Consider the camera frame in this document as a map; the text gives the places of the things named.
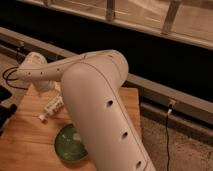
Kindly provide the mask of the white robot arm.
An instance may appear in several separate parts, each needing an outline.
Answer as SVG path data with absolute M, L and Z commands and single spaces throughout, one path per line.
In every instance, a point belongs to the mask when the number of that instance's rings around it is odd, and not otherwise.
M 17 69 L 23 81 L 57 81 L 64 105 L 97 171 L 156 171 L 120 98 L 128 62 L 117 50 L 87 52 L 48 63 L 29 53 Z

